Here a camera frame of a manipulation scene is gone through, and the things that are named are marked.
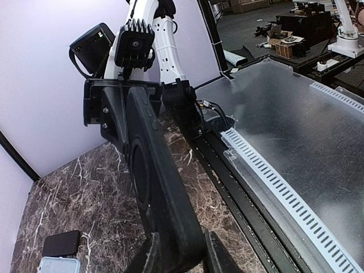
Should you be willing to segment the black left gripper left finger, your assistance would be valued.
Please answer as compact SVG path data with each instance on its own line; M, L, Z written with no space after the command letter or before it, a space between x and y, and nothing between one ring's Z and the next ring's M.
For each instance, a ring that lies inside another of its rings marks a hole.
M161 244L158 232L150 233L142 243L125 272L157 273L162 270Z

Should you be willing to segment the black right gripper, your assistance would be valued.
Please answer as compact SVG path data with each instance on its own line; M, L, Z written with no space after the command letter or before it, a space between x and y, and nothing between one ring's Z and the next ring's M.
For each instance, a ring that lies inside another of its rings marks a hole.
M158 117L162 105L162 87L158 82L89 78L84 83L84 125L99 125L101 119L102 137L115 145L127 162L130 161L130 140L125 101L133 86L145 88Z

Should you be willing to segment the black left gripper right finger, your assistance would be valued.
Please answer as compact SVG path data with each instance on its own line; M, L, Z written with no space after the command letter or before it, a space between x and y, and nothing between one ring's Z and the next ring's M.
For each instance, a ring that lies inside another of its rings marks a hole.
M228 250L213 231L204 231L206 252L203 258L203 270L208 273L242 273Z

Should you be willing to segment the black phone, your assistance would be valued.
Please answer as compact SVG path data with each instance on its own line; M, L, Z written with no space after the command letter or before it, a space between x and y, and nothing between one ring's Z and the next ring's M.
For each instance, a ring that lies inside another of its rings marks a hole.
M80 232L72 230L48 236L42 248L43 257L65 257L76 255L80 241Z

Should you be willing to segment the light blue phone case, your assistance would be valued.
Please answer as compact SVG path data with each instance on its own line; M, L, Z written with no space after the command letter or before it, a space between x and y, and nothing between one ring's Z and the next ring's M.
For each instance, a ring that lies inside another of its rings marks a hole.
M74 258L42 257L38 273L78 273L81 263Z

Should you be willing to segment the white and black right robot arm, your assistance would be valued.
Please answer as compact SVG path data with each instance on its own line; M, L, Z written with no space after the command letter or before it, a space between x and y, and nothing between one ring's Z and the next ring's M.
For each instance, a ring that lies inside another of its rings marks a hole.
M161 106L193 131L203 116L195 89L183 72L174 38L173 1L130 1L125 24L117 33L100 23L69 47L69 58L84 77L84 124L98 124L103 138L130 156L132 88L147 93L157 117Z

